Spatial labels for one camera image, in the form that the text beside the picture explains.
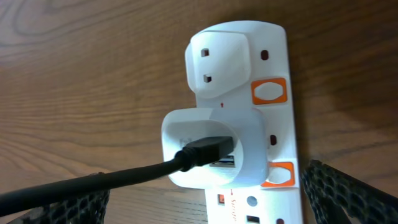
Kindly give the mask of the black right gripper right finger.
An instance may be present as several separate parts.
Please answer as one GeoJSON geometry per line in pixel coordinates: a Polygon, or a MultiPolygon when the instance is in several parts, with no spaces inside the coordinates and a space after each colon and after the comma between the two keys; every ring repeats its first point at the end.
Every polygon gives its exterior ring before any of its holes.
{"type": "Polygon", "coordinates": [[[311,160],[301,181],[317,223],[397,224],[396,197],[321,161],[311,160]]]}

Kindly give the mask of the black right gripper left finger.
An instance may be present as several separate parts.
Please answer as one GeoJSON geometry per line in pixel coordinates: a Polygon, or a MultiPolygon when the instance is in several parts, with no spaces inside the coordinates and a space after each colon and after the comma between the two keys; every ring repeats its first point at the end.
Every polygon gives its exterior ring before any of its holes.
{"type": "Polygon", "coordinates": [[[26,211],[11,223],[103,223],[110,176],[100,172],[8,192],[6,215],[26,211]]]}

